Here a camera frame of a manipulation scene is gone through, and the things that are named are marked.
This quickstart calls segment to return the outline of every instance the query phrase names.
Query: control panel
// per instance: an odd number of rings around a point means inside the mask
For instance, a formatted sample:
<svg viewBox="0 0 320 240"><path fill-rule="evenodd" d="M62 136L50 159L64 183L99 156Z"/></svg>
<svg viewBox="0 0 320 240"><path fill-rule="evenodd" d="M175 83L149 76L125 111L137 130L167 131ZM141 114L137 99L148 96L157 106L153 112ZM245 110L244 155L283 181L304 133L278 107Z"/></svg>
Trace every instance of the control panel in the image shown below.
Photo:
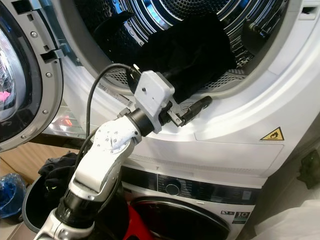
<svg viewBox="0 0 320 240"><path fill-rule="evenodd" d="M172 196L200 201L255 205L259 188L213 184L122 167L122 181Z"/></svg>

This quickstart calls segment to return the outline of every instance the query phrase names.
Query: washing machine door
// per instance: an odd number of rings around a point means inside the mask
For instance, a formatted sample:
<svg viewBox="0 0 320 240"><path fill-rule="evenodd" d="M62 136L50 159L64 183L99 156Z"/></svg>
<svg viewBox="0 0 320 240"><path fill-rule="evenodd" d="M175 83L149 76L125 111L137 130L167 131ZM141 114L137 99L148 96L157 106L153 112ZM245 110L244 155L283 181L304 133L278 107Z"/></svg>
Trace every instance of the washing machine door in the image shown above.
<svg viewBox="0 0 320 240"><path fill-rule="evenodd" d="M225 240L230 231L220 217L179 200L147 196L131 205L158 239Z"/></svg>
<svg viewBox="0 0 320 240"><path fill-rule="evenodd" d="M62 99L58 47L41 10L28 3L0 1L0 152L41 133Z"/></svg>

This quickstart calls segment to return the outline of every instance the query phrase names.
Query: black cloth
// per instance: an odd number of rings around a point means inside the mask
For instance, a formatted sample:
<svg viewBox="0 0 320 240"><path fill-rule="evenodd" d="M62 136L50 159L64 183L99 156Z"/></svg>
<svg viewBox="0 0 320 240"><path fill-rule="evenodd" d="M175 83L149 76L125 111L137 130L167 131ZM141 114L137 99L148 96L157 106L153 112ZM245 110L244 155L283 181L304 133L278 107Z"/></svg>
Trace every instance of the black cloth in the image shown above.
<svg viewBox="0 0 320 240"><path fill-rule="evenodd" d="M75 171L77 154L68 152L58 158L50 158L38 173L44 176L44 198L49 207L56 208L59 200L68 189L69 181Z"/></svg>
<svg viewBox="0 0 320 240"><path fill-rule="evenodd" d="M215 13L191 16L152 34L134 63L162 73L174 86L177 103L237 67L228 35Z"/></svg>

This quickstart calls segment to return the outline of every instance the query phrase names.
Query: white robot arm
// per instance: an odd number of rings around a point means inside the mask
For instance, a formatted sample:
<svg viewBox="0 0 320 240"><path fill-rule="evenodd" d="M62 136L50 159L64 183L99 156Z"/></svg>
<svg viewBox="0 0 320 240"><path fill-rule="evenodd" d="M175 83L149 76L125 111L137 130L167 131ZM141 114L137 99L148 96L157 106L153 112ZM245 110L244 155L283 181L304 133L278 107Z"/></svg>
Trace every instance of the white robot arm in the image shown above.
<svg viewBox="0 0 320 240"><path fill-rule="evenodd" d="M35 240L76 240L90 235L94 217L110 195L121 165L142 137L158 133L172 120L183 126L211 103L205 97L179 116L170 107L174 87L159 73L141 74L134 96L136 110L122 111L119 118L101 125L91 149L84 155L59 206L52 210Z"/></svg>

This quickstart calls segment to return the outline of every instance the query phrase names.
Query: yellow warning sticker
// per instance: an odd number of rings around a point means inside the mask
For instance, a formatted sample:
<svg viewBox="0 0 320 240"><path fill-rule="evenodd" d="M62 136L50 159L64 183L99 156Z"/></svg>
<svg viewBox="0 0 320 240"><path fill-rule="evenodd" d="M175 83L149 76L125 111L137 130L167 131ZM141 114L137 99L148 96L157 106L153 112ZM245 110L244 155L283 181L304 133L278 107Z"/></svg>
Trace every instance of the yellow warning sticker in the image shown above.
<svg viewBox="0 0 320 240"><path fill-rule="evenodd" d="M284 141L284 135L282 134L281 127L273 130L272 132L268 133L266 136L261 138L260 140L265 141Z"/></svg>

